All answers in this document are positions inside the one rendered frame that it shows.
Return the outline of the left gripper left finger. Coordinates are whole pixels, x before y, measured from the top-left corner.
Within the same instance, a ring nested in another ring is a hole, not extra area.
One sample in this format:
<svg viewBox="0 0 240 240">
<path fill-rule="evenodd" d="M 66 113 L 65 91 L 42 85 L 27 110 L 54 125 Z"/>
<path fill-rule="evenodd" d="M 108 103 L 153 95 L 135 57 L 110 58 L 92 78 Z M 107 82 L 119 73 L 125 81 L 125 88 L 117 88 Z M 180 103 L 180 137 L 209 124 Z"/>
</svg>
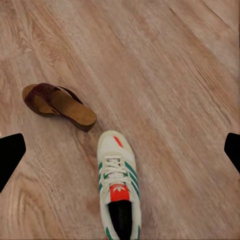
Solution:
<svg viewBox="0 0 240 240">
<path fill-rule="evenodd" d="M 26 152 L 22 133 L 0 138 L 0 193 Z"/>
</svg>

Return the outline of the gym shoe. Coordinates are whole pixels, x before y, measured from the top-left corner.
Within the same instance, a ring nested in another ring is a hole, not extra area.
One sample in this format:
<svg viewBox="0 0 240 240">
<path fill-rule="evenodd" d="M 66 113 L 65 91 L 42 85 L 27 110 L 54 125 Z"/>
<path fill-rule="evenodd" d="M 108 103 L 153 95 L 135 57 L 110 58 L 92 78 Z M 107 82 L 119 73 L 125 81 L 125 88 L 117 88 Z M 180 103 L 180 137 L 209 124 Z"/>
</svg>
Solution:
<svg viewBox="0 0 240 240">
<path fill-rule="evenodd" d="M 106 130 L 97 143 L 99 197 L 107 240 L 140 240 L 142 217 L 135 156 L 126 138 Z"/>
</svg>

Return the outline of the sandal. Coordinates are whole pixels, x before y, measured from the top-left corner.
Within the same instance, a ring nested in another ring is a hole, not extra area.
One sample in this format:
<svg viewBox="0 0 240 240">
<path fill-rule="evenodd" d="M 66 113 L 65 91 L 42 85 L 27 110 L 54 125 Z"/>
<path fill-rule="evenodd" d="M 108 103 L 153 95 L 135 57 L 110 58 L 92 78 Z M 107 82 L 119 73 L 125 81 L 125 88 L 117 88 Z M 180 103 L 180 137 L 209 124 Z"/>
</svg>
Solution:
<svg viewBox="0 0 240 240">
<path fill-rule="evenodd" d="M 65 118 L 84 132 L 89 132 L 97 121 L 96 113 L 66 88 L 48 83 L 31 84 L 22 90 L 22 98 L 34 113 L 45 118 Z"/>
</svg>

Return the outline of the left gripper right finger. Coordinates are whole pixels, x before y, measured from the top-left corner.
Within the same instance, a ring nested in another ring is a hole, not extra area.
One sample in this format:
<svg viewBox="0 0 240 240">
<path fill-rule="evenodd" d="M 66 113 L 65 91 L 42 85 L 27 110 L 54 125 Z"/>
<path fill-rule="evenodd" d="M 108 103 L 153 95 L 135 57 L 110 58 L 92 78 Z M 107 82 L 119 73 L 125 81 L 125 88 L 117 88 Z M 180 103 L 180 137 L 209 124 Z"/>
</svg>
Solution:
<svg viewBox="0 0 240 240">
<path fill-rule="evenodd" d="M 240 135 L 230 132 L 227 135 L 224 151 L 240 172 Z"/>
</svg>

